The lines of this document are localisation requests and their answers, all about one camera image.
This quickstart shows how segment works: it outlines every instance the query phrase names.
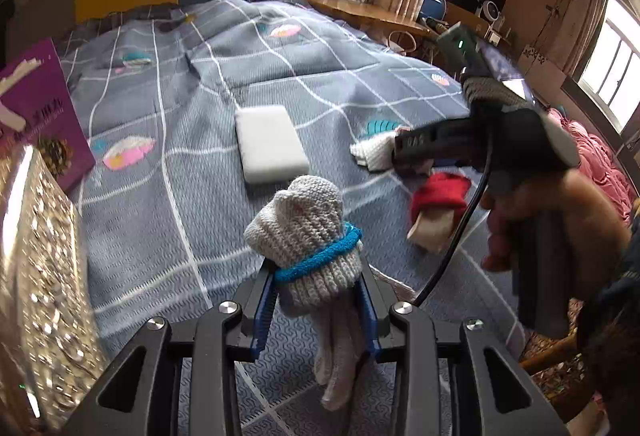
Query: blue glove trim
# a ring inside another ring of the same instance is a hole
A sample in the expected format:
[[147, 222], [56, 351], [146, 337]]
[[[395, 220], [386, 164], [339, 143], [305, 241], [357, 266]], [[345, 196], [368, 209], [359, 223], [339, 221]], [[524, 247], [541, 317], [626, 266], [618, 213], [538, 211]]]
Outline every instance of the blue glove trim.
[[305, 275], [309, 275], [314, 270], [332, 262], [339, 255], [344, 255], [353, 250], [360, 238], [362, 231], [351, 223], [344, 222], [344, 236], [325, 246], [318, 253], [307, 257], [305, 260], [296, 263], [290, 268], [276, 270], [275, 280], [278, 283], [293, 282]]

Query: human hand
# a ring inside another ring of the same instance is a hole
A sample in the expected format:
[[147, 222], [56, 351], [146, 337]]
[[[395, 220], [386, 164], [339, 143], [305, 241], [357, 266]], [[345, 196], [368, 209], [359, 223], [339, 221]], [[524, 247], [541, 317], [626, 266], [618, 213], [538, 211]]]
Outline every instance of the human hand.
[[580, 300], [593, 297], [613, 278], [631, 238], [609, 198], [575, 169], [531, 178], [507, 196], [487, 191], [480, 204], [491, 210], [489, 256], [482, 267], [492, 272], [511, 269], [514, 223], [546, 210], [561, 212], [574, 254], [572, 294]]

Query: blue bedspread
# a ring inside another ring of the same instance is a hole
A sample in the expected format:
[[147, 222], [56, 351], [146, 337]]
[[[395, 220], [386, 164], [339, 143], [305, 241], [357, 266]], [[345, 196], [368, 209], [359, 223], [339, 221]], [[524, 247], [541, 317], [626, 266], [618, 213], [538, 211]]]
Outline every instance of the blue bedspread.
[[[355, 164], [349, 145], [373, 119], [417, 126], [464, 115], [460, 86], [443, 71], [283, 2], [138, 8], [80, 24], [57, 47], [98, 160], [73, 199], [86, 227], [91, 301], [109, 355], [149, 317], [199, 316], [260, 266], [242, 233], [286, 183], [244, 183], [234, 130], [239, 107], [286, 106], [312, 174], [342, 190], [346, 219], [363, 230], [369, 263], [414, 288], [436, 268], [439, 256], [405, 239], [410, 196], [422, 180], [372, 175]], [[152, 139], [154, 147], [136, 164], [109, 169], [105, 152], [130, 136]], [[478, 266], [485, 218], [476, 211], [423, 307], [449, 321], [479, 316], [518, 353], [524, 334], [514, 320], [510, 277]], [[237, 365], [245, 434], [338, 434], [345, 413], [319, 403], [315, 347], [310, 323], [287, 319], [276, 307], [260, 360]], [[190, 361], [184, 371], [186, 434]], [[360, 377], [351, 434], [386, 433], [393, 376], [394, 366], [385, 365]], [[444, 434], [447, 390], [443, 372]]]

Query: window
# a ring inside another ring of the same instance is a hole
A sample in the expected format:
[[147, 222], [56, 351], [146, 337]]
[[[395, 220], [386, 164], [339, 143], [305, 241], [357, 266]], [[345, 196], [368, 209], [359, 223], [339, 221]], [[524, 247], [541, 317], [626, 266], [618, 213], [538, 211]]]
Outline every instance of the window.
[[600, 36], [580, 86], [590, 90], [623, 128], [640, 103], [640, 24], [609, 0]]

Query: white rectangular object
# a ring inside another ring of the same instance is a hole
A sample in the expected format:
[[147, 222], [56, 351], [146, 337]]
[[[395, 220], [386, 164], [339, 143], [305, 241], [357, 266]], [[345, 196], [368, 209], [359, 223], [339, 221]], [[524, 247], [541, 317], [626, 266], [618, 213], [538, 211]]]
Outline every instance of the white rectangular object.
[[309, 160], [284, 106], [238, 109], [236, 135], [247, 183], [275, 183], [308, 174]]

